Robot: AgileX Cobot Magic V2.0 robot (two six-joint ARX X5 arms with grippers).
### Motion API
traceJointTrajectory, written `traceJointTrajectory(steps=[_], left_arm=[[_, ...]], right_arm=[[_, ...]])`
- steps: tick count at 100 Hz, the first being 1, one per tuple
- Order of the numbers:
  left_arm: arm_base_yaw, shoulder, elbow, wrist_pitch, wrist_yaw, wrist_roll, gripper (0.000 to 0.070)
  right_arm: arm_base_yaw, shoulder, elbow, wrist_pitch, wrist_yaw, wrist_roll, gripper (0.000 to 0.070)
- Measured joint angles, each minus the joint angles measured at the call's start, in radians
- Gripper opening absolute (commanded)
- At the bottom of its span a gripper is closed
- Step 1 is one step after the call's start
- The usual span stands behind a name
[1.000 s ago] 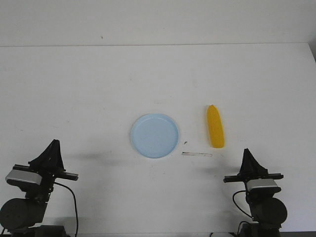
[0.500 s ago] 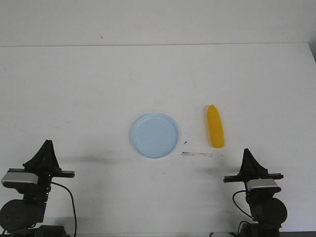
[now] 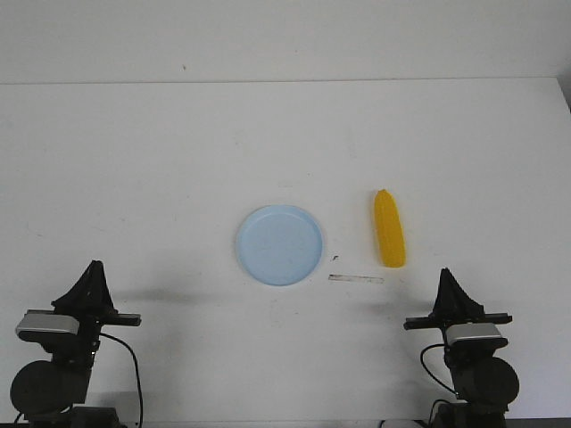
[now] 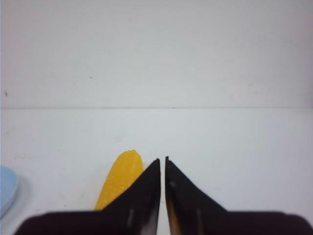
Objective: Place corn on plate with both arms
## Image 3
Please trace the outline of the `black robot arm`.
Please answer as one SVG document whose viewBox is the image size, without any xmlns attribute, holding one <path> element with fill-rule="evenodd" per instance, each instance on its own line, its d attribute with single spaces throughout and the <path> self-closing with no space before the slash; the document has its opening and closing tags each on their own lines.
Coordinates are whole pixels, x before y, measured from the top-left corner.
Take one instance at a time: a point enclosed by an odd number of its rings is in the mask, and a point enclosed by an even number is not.
<svg viewBox="0 0 571 428">
<path fill-rule="evenodd" d="M 19 417 L 29 427 L 122 427 L 114 407 L 85 405 L 95 355 L 101 340 L 107 338 L 124 346 L 133 359 L 138 424 L 142 425 L 144 402 L 137 356 L 123 340 L 102 331 L 106 326 L 140 324 L 140 315 L 120 313 L 114 307 L 101 260 L 91 261 L 50 309 L 27 310 L 15 328 L 16 336 L 39 344 L 51 358 L 28 363 L 12 380 L 10 399 Z"/>
<path fill-rule="evenodd" d="M 450 371 L 452 386 L 434 374 L 432 379 L 456 399 L 437 399 L 425 427 L 505 427 L 505 413 L 519 393 L 515 369 L 494 356 L 509 341 L 499 325 L 513 320 L 507 313 L 487 313 L 472 300 L 448 268 L 443 268 L 434 306 L 425 317 L 408 317 L 406 330 L 437 329 L 443 341 L 421 350 L 420 364 L 427 368 L 425 355 L 443 349 L 443 362 Z"/>
</svg>

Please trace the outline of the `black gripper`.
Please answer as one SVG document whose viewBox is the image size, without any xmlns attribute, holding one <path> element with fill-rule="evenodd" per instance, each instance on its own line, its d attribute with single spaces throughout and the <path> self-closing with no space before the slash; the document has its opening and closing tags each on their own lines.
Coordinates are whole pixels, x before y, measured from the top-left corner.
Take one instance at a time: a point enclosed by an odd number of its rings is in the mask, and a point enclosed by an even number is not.
<svg viewBox="0 0 571 428">
<path fill-rule="evenodd" d="M 447 317 L 451 313 L 451 307 L 456 316 L 468 317 Z M 404 330 L 445 330 L 452 325 L 486 323 L 506 325 L 512 322 L 512 316 L 505 312 L 484 313 L 484 306 L 468 296 L 446 267 L 440 272 L 432 313 L 425 317 L 407 317 L 403 323 Z"/>
<path fill-rule="evenodd" d="M 68 355 L 92 357 L 99 350 L 102 328 L 110 326 L 137 327 L 140 314 L 120 313 L 113 304 L 104 266 L 92 260 L 79 280 L 60 298 L 52 301 L 54 313 L 75 318 L 79 329 L 62 345 Z"/>
</svg>

